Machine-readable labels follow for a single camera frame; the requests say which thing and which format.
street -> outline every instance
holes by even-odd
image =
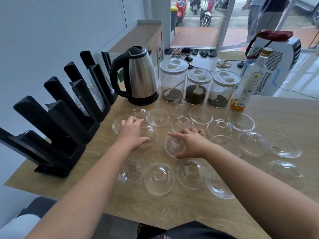
[[[171,0],[171,6],[175,6],[177,0]],[[236,0],[235,6],[232,11],[232,17],[229,22],[229,27],[247,27],[249,10],[242,11],[242,6],[246,0]],[[220,27],[224,21],[225,11],[223,9],[215,9],[213,13],[212,22],[210,27]],[[183,20],[183,27],[199,27],[199,12],[194,15],[189,8],[189,1],[187,3],[186,16]],[[293,7],[290,15],[287,17],[282,30],[285,28],[295,27],[309,27],[311,25],[311,13],[299,7]]]

black kettle handle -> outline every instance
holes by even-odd
[[[132,96],[132,87],[129,77],[129,64],[130,64],[130,54],[125,52],[118,56],[115,60],[113,60],[112,65],[110,67],[110,81],[114,91],[122,96],[129,97]],[[120,68],[123,68],[123,80],[126,91],[122,91],[117,82],[117,72]]]

sidewalk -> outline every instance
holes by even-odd
[[[174,41],[172,47],[216,47],[217,37],[216,34],[219,28],[216,27],[176,27]],[[293,31],[294,37],[298,37],[301,40],[303,48],[308,48],[313,38],[317,34],[319,29],[315,27],[303,27],[303,28],[289,28],[288,31]],[[245,41],[247,37],[247,28],[229,27],[226,33],[223,46],[240,44]],[[319,35],[316,37],[312,46],[319,41]]]

kettle base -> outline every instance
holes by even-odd
[[[152,104],[153,102],[155,102],[158,97],[159,97],[159,92],[156,91],[154,94],[152,94],[151,96],[148,96],[148,97],[136,98],[136,97],[130,96],[127,99],[133,105],[146,106],[146,105],[149,105],[149,104]]]

electric kettle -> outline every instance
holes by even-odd
[[[117,72],[120,68],[123,68],[126,91],[122,91],[117,82]],[[145,48],[133,46],[126,50],[113,60],[109,75],[115,92],[126,97],[134,105],[149,105],[159,96],[154,65]]]

